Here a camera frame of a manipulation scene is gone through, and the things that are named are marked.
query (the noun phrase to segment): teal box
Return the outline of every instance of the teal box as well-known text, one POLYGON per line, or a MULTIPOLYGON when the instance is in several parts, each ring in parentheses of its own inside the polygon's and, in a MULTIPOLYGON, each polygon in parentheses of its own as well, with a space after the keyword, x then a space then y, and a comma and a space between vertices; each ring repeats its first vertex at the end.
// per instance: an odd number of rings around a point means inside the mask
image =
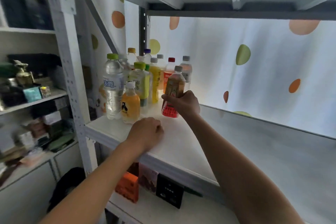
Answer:
POLYGON ((24 96, 26 97, 28 103, 35 102, 37 100, 42 99, 42 96, 41 96, 41 93, 40 93, 40 87, 24 89, 23 93, 24 93, 24 96))

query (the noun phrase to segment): hand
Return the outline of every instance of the hand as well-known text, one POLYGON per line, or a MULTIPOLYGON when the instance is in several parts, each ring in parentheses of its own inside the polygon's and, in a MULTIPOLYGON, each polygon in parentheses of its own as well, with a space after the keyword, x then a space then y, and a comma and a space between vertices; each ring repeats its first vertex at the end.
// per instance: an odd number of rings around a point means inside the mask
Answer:
POLYGON ((163 137, 161 121, 153 117, 143 118, 133 124, 126 142, 137 147, 141 154, 149 151, 161 141, 163 137))
POLYGON ((163 98, 163 100, 168 101, 170 104, 172 104, 181 116, 185 116, 188 114, 199 114, 201 111, 198 99, 195 97, 191 90, 185 92, 180 98, 174 98, 166 94, 162 95, 161 97, 163 98))

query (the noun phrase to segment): black box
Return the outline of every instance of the black box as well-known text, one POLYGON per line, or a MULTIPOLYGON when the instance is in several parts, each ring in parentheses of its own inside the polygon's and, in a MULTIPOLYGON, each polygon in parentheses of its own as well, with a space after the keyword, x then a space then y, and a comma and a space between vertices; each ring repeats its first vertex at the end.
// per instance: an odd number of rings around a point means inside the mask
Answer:
POLYGON ((158 174, 156 196, 180 209, 183 192, 184 187, 181 184, 178 184, 177 182, 162 174, 158 174))

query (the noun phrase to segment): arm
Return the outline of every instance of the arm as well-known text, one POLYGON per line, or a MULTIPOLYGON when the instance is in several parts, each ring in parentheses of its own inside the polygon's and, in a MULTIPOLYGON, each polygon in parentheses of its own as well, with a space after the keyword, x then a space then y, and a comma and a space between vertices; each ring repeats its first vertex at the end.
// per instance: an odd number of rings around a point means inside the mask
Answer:
POLYGON ((191 91, 179 99, 167 95, 162 98, 175 107, 194 132, 241 224, 304 223, 279 188, 203 120, 191 91))
POLYGON ((137 121, 128 137, 77 188, 61 201, 40 224, 94 224, 128 167, 162 138, 159 120, 137 121))

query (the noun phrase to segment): orange box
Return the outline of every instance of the orange box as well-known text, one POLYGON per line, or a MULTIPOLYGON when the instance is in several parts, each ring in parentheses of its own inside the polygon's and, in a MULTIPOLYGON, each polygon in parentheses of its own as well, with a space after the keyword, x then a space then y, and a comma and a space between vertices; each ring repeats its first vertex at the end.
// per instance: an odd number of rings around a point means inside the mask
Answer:
POLYGON ((136 203, 139 199, 138 177, 126 172, 115 187, 115 192, 136 203))

